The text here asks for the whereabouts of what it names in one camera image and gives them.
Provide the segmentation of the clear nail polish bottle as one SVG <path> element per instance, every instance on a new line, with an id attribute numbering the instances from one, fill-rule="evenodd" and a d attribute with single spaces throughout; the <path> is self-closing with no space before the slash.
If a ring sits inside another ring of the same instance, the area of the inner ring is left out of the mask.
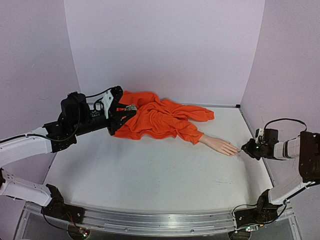
<path id="1" fill-rule="evenodd" d="M 127 106 L 125 107 L 125 110 L 126 110 L 126 111 L 137 111 L 137 107 L 136 107 L 135 104 L 131 104 L 131 105 L 127 105 Z"/>

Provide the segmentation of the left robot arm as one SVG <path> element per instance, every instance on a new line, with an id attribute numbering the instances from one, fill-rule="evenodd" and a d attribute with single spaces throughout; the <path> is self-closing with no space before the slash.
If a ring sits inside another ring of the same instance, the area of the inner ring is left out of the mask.
<path id="1" fill-rule="evenodd" d="M 32 156 L 57 153 L 77 143 L 77 137 L 100 129 L 107 129 L 111 136 L 137 113 L 134 104 L 120 102 L 124 91 L 120 86 L 111 87 L 98 94 L 99 99 L 90 107 L 88 96 L 72 92 L 60 103 L 57 121 L 44 124 L 28 133 L 16 135 L 0 142 L 0 166 Z M 56 186 L 41 185 L 15 178 L 0 170 L 0 193 L 35 203 L 44 215 L 62 219 L 70 215 L 72 206 L 65 204 Z"/>

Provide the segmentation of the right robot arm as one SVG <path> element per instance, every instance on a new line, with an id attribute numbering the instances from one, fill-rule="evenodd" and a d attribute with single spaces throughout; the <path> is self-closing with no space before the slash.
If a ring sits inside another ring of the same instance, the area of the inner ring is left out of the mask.
<path id="1" fill-rule="evenodd" d="M 275 222 L 285 211 L 288 200 L 320 183 L 319 133 L 304 130 L 296 138 L 286 141 L 279 141 L 278 133 L 276 129 L 260 128 L 255 138 L 251 138 L 241 150 L 256 160 L 295 160 L 297 172 L 286 181 L 265 190 L 256 204 L 248 205 L 246 209 L 234 208 L 232 216 L 238 230 Z"/>

